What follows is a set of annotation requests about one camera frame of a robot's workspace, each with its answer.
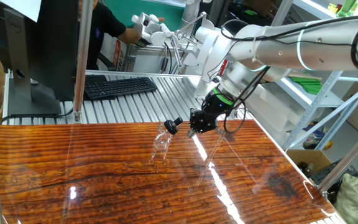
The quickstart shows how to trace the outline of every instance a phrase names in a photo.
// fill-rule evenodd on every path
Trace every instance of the robotic arm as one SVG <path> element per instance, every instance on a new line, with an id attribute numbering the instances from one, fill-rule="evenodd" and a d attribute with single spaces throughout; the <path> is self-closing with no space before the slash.
<path id="1" fill-rule="evenodd" d="M 358 70 L 358 17 L 280 27 L 249 25 L 230 39 L 229 55 L 236 62 L 202 108 L 191 111 L 189 138 L 217 128 L 216 118 L 229 116 L 245 100 L 248 87 L 257 85 L 245 81 L 255 80 L 255 72 L 275 82 L 291 69 Z"/>
<path id="2" fill-rule="evenodd" d="M 182 34 L 186 26 L 171 32 L 165 24 L 158 24 L 153 15 L 132 18 L 138 32 L 150 43 L 162 45 L 171 39 L 177 60 L 179 40 L 187 39 L 196 45 L 194 56 L 202 75 L 199 86 L 213 78 L 209 72 L 219 71 L 225 58 L 235 61 L 232 70 L 206 95 L 201 109 L 191 111 L 189 138 L 216 129 L 216 118 L 222 114 L 229 116 L 252 93 L 251 87 L 261 78 L 275 82 L 288 75 L 291 69 L 358 70 L 358 17 L 279 27 L 249 25 L 230 37 L 214 28 L 205 15 L 202 13 L 189 23 L 190 26 L 203 19 L 196 33 L 197 43 Z"/>

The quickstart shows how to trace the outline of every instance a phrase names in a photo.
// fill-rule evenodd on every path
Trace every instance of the black keyboard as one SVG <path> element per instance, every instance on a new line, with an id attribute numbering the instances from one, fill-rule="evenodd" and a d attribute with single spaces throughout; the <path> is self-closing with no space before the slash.
<path id="1" fill-rule="evenodd" d="M 156 89 L 157 86 L 149 78 L 129 78 L 85 84 L 85 93 L 89 96 L 90 100 L 97 100 L 106 96 L 143 93 Z"/>

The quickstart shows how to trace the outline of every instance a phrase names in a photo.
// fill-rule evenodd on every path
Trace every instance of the paper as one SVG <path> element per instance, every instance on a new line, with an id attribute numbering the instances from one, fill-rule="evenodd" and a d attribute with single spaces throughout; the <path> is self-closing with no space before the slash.
<path id="1" fill-rule="evenodd" d="M 2 3 L 17 10 L 21 14 L 32 19 L 34 22 L 38 21 L 40 14 L 41 0 L 0 0 Z"/>

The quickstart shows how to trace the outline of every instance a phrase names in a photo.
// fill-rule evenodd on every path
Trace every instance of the cardboard box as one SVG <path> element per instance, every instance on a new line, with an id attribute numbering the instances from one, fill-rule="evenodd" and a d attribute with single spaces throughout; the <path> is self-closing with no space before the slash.
<path id="1" fill-rule="evenodd" d="M 266 17 L 275 0 L 244 0 L 243 5 L 249 6 L 261 16 Z"/>
<path id="2" fill-rule="evenodd" d="M 320 150 L 297 150 L 289 149 L 287 155 L 290 156 L 291 160 L 298 165 L 300 162 L 307 164 L 314 164 L 314 169 L 311 174 L 315 174 L 320 170 L 330 166 L 332 162 L 328 157 Z"/>

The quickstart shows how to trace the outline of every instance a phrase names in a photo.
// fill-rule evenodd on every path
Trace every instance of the glossy wood surface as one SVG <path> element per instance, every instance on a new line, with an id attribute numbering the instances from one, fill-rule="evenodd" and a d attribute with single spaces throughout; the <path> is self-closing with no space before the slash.
<path id="1" fill-rule="evenodd" d="M 334 212 L 254 121 L 193 139 L 183 124 L 164 161 L 151 159 L 157 127 L 0 126 L 7 223 L 311 223 Z"/>

